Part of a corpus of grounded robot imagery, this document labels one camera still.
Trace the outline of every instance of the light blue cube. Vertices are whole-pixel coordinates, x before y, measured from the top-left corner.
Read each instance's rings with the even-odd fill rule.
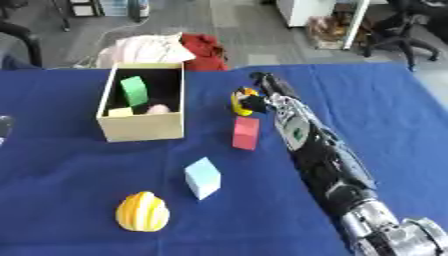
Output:
[[[221,173],[207,157],[188,166],[185,179],[191,191],[202,200],[221,187]]]

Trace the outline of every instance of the wooden box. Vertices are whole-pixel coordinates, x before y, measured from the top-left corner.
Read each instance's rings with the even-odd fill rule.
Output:
[[[108,116],[109,109],[128,107],[120,81],[140,76],[148,90],[148,104],[133,115]],[[178,139],[184,136],[184,68],[173,64],[116,64],[101,97],[96,118],[109,142]],[[147,114],[151,105],[164,104],[169,113]]]

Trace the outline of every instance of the black chair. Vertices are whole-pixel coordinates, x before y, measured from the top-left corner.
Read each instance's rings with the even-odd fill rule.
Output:
[[[23,41],[28,50],[30,63],[36,67],[42,67],[42,53],[37,35],[25,27],[3,21],[0,21],[0,33],[17,37]]]
[[[62,9],[58,0],[50,0],[53,7],[56,9],[57,14],[62,20],[62,29],[66,32],[70,31],[70,22],[68,20],[67,12]],[[18,9],[28,5],[28,0],[20,0],[15,2],[14,0],[0,0],[1,15],[4,19],[9,18],[8,8]]]
[[[370,57],[375,48],[396,45],[406,55],[411,71],[415,69],[415,56],[412,47],[430,51],[429,60],[437,61],[440,51],[422,40],[412,38],[411,30],[421,15],[446,16],[448,0],[388,0],[388,2],[394,7],[397,14],[373,26],[372,34],[367,38],[364,56]]]

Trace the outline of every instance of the yellow striped toy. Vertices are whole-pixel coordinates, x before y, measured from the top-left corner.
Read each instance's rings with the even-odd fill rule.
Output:
[[[149,191],[128,196],[116,211],[117,222],[130,231],[159,231],[169,218],[165,202]]]
[[[230,101],[232,102],[232,109],[237,115],[240,116],[250,116],[253,111],[249,109],[244,109],[239,102],[241,99],[246,98],[247,96],[255,95],[258,96],[258,92],[252,88],[241,87],[237,91],[233,92],[230,96]]]

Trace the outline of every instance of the green block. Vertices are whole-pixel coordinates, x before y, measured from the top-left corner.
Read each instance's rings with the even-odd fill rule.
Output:
[[[148,102],[146,85],[139,76],[121,80],[120,83],[131,107]]]

